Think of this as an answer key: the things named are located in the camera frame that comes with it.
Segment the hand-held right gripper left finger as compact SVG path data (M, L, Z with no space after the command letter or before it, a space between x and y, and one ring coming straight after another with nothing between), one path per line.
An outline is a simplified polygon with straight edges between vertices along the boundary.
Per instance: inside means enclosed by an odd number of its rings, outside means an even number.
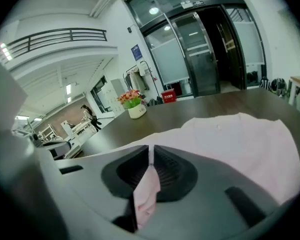
M137 145L106 154L78 159L53 160L51 153L37 149L39 171L48 196L61 219L66 240L144 240L139 232L129 232L123 223L133 226L133 189L110 170L112 162L124 163L149 148Z

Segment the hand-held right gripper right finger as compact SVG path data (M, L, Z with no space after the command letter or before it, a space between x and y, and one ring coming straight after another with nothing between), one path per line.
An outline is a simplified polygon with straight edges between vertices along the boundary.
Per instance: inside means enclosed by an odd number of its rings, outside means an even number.
M279 204L230 165L156 145L161 190L139 231L147 240L252 240L266 230Z

